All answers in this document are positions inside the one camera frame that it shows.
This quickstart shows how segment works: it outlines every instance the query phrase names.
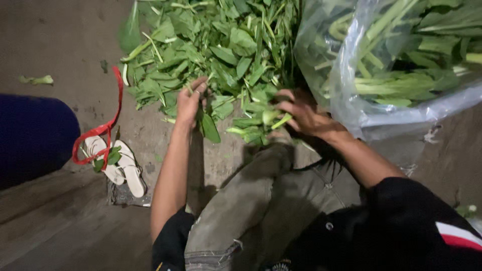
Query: pile of greens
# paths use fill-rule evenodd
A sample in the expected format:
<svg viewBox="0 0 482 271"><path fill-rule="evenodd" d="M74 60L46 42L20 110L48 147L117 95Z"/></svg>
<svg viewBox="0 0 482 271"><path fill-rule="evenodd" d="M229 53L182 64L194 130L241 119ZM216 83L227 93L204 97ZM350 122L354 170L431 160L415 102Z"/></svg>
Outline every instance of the pile of greens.
<svg viewBox="0 0 482 271"><path fill-rule="evenodd" d="M331 67L355 13L350 3L325 1L329 19L300 44L297 60L317 97L330 98ZM455 89L462 76L480 71L482 1L385 0L380 5L358 48L355 85L364 99L411 107Z"/></svg>
<svg viewBox="0 0 482 271"><path fill-rule="evenodd" d="M263 144L265 135L286 122L269 101L281 87L293 85L293 43L298 0L136 0L119 30L124 83L137 109L160 101L166 121L176 117L178 91L199 76L209 76L208 106L198 126L220 142L215 123L234 111L239 100L244 118L228 132ZM139 21L149 31L139 30Z"/></svg>

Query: wrist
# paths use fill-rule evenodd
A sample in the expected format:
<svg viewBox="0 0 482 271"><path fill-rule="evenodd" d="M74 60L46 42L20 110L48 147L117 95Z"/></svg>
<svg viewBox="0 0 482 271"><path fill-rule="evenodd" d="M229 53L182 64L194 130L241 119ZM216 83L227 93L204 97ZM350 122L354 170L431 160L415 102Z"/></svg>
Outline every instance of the wrist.
<svg viewBox="0 0 482 271"><path fill-rule="evenodd" d="M349 143L358 141L348 131L330 132L328 134L320 135L319 138L323 139L326 143L330 144L336 149Z"/></svg>
<svg viewBox="0 0 482 271"><path fill-rule="evenodd" d="M173 133L182 133L190 135L193 130L193 124L188 121L176 120Z"/></svg>

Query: olive green pants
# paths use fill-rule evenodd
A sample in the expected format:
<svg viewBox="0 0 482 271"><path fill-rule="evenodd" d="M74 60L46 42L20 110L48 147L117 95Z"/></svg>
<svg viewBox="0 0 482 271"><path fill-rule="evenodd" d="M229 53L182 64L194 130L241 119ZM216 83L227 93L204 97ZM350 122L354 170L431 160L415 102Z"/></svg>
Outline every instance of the olive green pants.
<svg viewBox="0 0 482 271"><path fill-rule="evenodd" d="M258 270L280 260L320 213L360 203L358 183L339 162L292 165L292 146L275 143L257 153L194 223L186 270Z"/></svg>

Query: white sandal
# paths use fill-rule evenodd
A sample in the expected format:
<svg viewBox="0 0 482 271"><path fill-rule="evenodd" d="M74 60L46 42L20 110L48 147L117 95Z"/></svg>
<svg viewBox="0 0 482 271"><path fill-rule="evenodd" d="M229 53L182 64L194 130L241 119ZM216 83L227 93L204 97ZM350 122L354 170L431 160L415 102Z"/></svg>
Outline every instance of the white sandal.
<svg viewBox="0 0 482 271"><path fill-rule="evenodd" d="M91 157L92 155L107 148L107 143L100 136L95 135L85 139L85 146L87 148L87 151L82 149L84 155L87 157ZM102 160L103 158L104 156L101 155L97 157L97 160ZM106 174L107 178L109 178L109 180L111 180L116 185L121 185L124 183L124 174L115 165L107 165L104 174Z"/></svg>
<svg viewBox="0 0 482 271"><path fill-rule="evenodd" d="M122 141L116 140L114 147L121 147L119 153L121 154L120 160L117 162L119 167L125 174L127 185L131 190L132 195L136 198L144 196L146 193L146 187L141 179L141 170L137 167L135 162L134 153L131 149Z"/></svg>

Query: clear plastic bag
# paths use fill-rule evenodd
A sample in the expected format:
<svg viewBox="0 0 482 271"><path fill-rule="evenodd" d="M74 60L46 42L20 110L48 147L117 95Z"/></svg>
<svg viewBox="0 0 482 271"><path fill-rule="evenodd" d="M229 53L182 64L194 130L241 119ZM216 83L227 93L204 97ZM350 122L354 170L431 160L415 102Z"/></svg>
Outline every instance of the clear plastic bag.
<svg viewBox="0 0 482 271"><path fill-rule="evenodd" d="M410 6L413 0L308 0L304 4L303 16L295 43L295 57L312 90L322 106L329 107L333 117L344 124L355 136L366 140L380 140L426 129L440 119L470 108L482 101L482 80L479 73L461 78L461 83L442 96L413 107L382 105L362 97L355 84L361 48L366 47L363 38L375 18L388 12L393 3ZM343 44L336 48L329 33L332 22L353 12ZM411 11L403 16L410 16ZM370 52L380 60L380 71L390 70L391 55L407 45L410 28L398 29L394 40L382 40ZM332 61L324 67L324 61Z"/></svg>

